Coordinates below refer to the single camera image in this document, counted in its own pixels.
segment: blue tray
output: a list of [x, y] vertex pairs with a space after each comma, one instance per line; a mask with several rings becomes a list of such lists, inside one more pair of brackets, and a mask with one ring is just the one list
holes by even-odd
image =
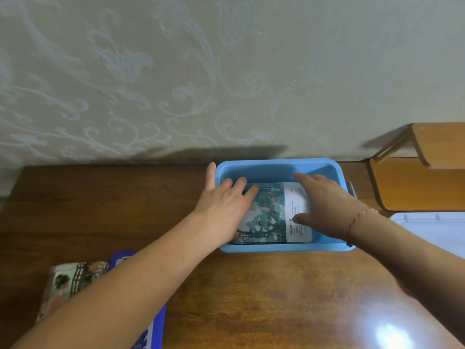
[[[296, 182], [293, 173], [321, 174], [337, 182], [347, 191], [346, 180], [338, 163], [332, 159], [271, 159], [271, 160], [231, 160], [216, 168], [215, 185], [218, 187], [224, 179], [235, 182], [244, 176], [247, 182]], [[342, 240], [329, 238], [312, 230], [312, 241], [305, 244], [265, 244], [233, 245], [220, 247], [224, 252], [295, 252], [295, 251], [349, 251]]]
[[[136, 254], [133, 251], [120, 251], [112, 256], [108, 270], [115, 268], [125, 259], [130, 258]], [[150, 323], [148, 328], [141, 334], [136, 343], [131, 349], [161, 349], [161, 342], [163, 339], [163, 325], [165, 323], [166, 305], [162, 307], [154, 321]]]

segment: patterned wallpaper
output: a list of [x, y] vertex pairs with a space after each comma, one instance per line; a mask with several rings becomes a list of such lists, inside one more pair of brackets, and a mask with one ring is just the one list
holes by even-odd
[[465, 0], [0, 0], [0, 194], [26, 165], [362, 159], [405, 124], [464, 121], [464, 12]]

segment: white object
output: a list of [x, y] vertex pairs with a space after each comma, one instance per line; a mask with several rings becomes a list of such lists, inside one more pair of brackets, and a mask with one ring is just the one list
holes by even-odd
[[396, 213], [391, 220], [422, 239], [465, 258], [465, 212]]

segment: blue plastic basket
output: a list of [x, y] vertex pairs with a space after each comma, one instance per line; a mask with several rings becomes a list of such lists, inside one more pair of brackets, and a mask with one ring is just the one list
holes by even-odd
[[[108, 270], [112, 270], [119, 263], [136, 254], [134, 251], [120, 251], [112, 256], [112, 260], [108, 266]], [[161, 349], [163, 339], [163, 325], [165, 324], [166, 305], [162, 307], [160, 312], [150, 323], [148, 328], [141, 334], [136, 343], [131, 349]]]
[[[338, 163], [332, 159], [271, 159], [271, 160], [232, 160], [221, 163], [216, 168], [215, 185], [218, 187], [224, 179], [235, 182], [239, 177], [247, 178], [248, 183], [258, 182], [296, 182], [293, 173], [320, 174], [337, 182], [347, 191], [346, 180]], [[295, 251], [349, 251], [342, 240], [329, 238], [312, 230], [312, 241], [296, 244], [234, 245], [220, 247], [224, 252], [295, 252]]]

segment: thin red bracelet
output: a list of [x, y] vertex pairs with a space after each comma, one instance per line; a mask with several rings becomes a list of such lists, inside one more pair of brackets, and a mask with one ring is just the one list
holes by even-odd
[[349, 230], [347, 231], [347, 246], [348, 247], [352, 247], [353, 244], [350, 242], [350, 237], [349, 237], [349, 231], [350, 229], [352, 229], [353, 225], [355, 224], [355, 221], [357, 220], [357, 218], [361, 217], [362, 215], [364, 215], [365, 213], [368, 213], [368, 212], [378, 212], [377, 210], [375, 210], [374, 208], [370, 208], [370, 209], [367, 209], [366, 211], [363, 211], [363, 212], [360, 212], [358, 213], [355, 218], [352, 220], [352, 223], [350, 223], [349, 225]]

